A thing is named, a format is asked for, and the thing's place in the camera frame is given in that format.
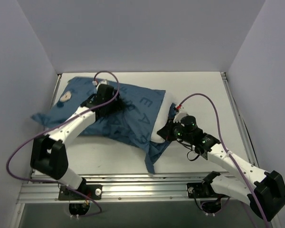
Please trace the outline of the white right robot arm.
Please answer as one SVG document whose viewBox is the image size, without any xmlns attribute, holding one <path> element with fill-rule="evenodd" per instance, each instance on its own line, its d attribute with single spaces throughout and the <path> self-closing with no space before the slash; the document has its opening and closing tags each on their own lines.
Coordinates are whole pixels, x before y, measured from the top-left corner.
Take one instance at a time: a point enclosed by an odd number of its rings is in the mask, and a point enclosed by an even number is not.
<svg viewBox="0 0 285 228">
<path fill-rule="evenodd" d="M 232 153 L 219 139 L 203 132 L 194 116 L 187 115 L 176 123 L 168 120 L 157 134 L 170 142 L 188 143 L 200 157 L 235 177 L 229 179 L 219 172 L 211 172 L 201 185 L 205 195 L 222 194 L 235 198 L 268 222 L 285 206 L 285 182 L 280 173 L 267 172 Z"/>
</svg>

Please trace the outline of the white pillow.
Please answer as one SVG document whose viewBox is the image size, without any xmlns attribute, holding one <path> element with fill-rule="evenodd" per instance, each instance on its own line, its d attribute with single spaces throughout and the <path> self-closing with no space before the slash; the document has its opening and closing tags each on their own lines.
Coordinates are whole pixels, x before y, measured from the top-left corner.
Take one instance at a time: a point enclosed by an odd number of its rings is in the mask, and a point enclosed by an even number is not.
<svg viewBox="0 0 285 228">
<path fill-rule="evenodd" d="M 153 131 L 151 134 L 151 142 L 164 143 L 165 140 L 159 136 L 157 132 L 166 125 L 171 107 L 174 107 L 173 96 L 170 92 L 165 92 L 163 101 L 157 114 L 157 118 L 154 123 Z"/>
</svg>

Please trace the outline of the blue lettered pillowcase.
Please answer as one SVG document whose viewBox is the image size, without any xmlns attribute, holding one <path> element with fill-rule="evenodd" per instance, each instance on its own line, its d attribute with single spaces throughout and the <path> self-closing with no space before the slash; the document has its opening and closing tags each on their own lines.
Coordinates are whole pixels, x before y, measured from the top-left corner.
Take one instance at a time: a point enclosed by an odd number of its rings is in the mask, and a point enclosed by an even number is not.
<svg viewBox="0 0 285 228">
<path fill-rule="evenodd" d="M 66 121 L 90 95 L 96 92 L 89 77 L 76 76 L 69 80 L 64 93 L 70 98 L 58 101 L 47 113 L 36 113 L 32 119 L 46 128 L 53 128 Z M 97 120 L 81 134 L 100 135 L 142 149 L 146 153 L 145 165 L 149 173 L 154 174 L 154 164 L 168 147 L 169 142 L 151 142 L 151 134 L 163 101 L 165 90 L 149 89 L 130 84 L 119 83 L 119 94 L 130 107 Z M 169 118 L 175 116 L 171 107 Z"/>
</svg>

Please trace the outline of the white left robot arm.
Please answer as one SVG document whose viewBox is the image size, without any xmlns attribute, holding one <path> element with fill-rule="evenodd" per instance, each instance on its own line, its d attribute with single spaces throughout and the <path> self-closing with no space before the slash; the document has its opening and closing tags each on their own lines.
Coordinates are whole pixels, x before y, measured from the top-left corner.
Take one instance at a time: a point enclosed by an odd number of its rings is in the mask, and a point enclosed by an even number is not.
<svg viewBox="0 0 285 228">
<path fill-rule="evenodd" d="M 69 194 L 75 199 L 83 198 L 89 189 L 86 180 L 69 167 L 67 147 L 88 126 L 125 108 L 118 90 L 107 80 L 102 80 L 96 86 L 96 92 L 83 101 L 65 122 L 34 139 L 31 167 L 70 187 Z"/>
</svg>

